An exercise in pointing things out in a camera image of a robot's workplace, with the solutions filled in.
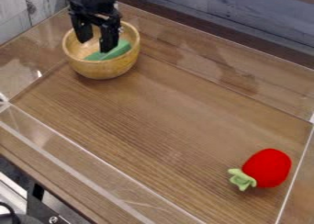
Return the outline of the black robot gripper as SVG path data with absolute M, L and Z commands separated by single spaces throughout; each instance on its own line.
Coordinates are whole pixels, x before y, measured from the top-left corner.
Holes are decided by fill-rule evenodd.
M 69 17 L 76 38 L 84 43 L 93 37 L 92 25 L 100 26 L 99 47 L 109 52 L 119 41 L 120 13 L 116 0 L 68 0 Z

